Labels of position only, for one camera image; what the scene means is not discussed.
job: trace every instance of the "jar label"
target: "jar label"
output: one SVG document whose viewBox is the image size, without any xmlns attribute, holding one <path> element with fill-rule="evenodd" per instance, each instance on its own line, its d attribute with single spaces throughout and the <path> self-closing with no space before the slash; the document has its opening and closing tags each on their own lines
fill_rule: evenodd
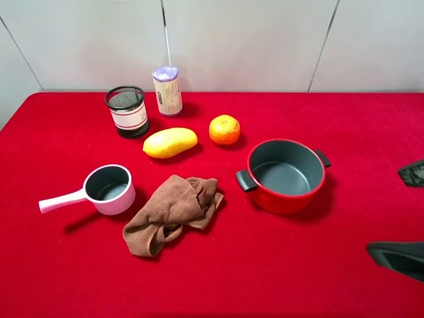
<svg viewBox="0 0 424 318">
<path fill-rule="evenodd" d="M 116 111 L 111 109 L 111 113 L 115 125 L 120 129 L 125 129 L 126 131 L 140 128 L 147 122 L 147 113 L 144 101 L 136 109 L 131 109 L 130 111 Z"/>
<path fill-rule="evenodd" d="M 165 82 L 153 79 L 153 83 L 156 90 L 159 112 L 163 115 L 178 114 L 183 108 L 178 78 Z"/>
</svg>

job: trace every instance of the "black pot handle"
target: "black pot handle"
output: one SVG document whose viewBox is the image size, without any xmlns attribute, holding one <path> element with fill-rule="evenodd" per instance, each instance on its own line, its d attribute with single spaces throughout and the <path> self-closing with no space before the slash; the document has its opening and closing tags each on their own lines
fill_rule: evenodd
<svg viewBox="0 0 424 318">
<path fill-rule="evenodd" d="M 250 174 L 247 170 L 241 170 L 236 173 L 236 178 L 238 184 L 243 189 L 244 192 L 250 192 L 255 190 L 258 186 L 254 183 L 253 179 L 250 177 Z"/>
<path fill-rule="evenodd" d="M 324 164 L 324 168 L 330 168 L 331 167 L 331 162 L 330 160 L 323 154 L 322 151 L 320 150 L 314 150 L 315 153 L 318 155 L 318 157 L 321 159 L 321 161 Z"/>
</svg>

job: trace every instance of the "red pot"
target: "red pot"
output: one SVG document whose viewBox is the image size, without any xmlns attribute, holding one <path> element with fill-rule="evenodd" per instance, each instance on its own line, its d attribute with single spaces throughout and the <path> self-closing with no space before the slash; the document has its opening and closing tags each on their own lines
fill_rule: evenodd
<svg viewBox="0 0 424 318">
<path fill-rule="evenodd" d="M 247 170 L 236 173 L 250 198 L 265 210 L 291 214 L 304 209 L 323 185 L 329 160 L 319 150 L 287 139 L 274 139 L 253 148 Z"/>
</svg>

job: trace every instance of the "red tablecloth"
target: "red tablecloth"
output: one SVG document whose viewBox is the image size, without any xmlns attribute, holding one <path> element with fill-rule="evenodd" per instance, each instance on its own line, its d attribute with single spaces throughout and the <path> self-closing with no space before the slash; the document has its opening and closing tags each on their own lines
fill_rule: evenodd
<svg viewBox="0 0 424 318">
<path fill-rule="evenodd" d="M 379 268 L 373 240 L 424 240 L 424 189 L 396 171 L 424 159 L 424 95 L 186 93 L 183 113 L 150 135 L 187 127 L 199 145 L 169 160 L 121 138 L 104 93 L 37 93 L 0 132 L 0 317 L 422 317 L 424 285 Z M 219 148 L 212 118 L 240 121 Z M 321 149 L 333 162 L 311 206 L 279 217 L 253 206 L 235 172 L 268 138 Z M 79 189 L 117 163 L 138 196 L 115 217 L 78 203 L 45 215 L 38 200 Z M 225 204 L 205 231 L 184 229 L 160 256 L 131 255 L 124 224 L 170 175 L 217 178 Z"/>
</svg>

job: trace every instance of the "mango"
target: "mango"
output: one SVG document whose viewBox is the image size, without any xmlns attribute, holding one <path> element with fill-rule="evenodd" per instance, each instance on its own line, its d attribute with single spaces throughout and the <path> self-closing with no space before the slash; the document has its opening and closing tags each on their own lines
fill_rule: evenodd
<svg viewBox="0 0 424 318">
<path fill-rule="evenodd" d="M 154 133 L 143 144 L 143 151 L 153 158 L 170 158 L 197 144 L 194 131 L 187 128 L 170 128 Z"/>
</svg>

